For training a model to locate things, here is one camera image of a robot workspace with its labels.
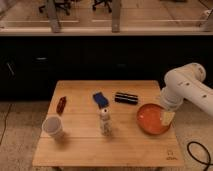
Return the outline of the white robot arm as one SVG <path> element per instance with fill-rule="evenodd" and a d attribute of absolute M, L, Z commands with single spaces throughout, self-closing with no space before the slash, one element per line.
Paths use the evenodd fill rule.
<path fill-rule="evenodd" d="M 160 104 L 167 110 L 176 111 L 187 99 L 213 116 L 213 89 L 203 83 L 205 78 L 206 70 L 199 63 L 189 63 L 168 71 L 164 76 L 165 87 L 160 93 Z"/>

